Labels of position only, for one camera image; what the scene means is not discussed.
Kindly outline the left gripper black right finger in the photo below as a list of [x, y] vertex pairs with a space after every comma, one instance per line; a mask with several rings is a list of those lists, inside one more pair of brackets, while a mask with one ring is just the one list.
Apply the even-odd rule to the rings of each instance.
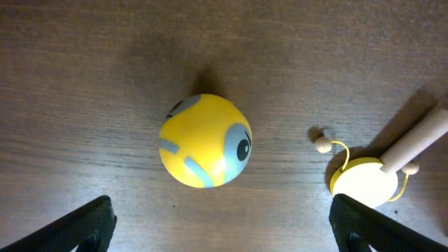
[[329, 221], [338, 249], [342, 252], [447, 252], [446, 246], [345, 194], [333, 197]]

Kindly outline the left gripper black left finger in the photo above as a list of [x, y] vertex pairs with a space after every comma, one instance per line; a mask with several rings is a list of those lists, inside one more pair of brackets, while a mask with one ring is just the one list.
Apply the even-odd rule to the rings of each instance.
[[117, 223], [111, 198], [102, 195], [2, 251], [103, 251]]

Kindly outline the yellow wooden rattle drum toy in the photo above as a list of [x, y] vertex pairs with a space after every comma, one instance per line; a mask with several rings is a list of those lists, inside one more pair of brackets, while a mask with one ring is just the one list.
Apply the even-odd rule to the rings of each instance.
[[399, 139], [381, 157], [350, 159], [347, 145], [325, 136], [315, 140], [318, 152], [328, 153], [334, 145], [346, 151], [343, 165], [330, 179], [332, 196], [347, 195], [375, 208], [398, 200], [404, 193], [411, 175], [419, 171], [413, 159], [447, 133], [447, 109], [437, 107]]

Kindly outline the yellow and grey ball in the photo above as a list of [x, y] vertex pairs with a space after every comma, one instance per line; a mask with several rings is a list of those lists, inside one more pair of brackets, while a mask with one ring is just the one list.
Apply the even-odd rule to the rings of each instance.
[[253, 148], [248, 120], [231, 101], [214, 94], [197, 94], [177, 103], [159, 138], [165, 169], [193, 188], [233, 181], [245, 169]]

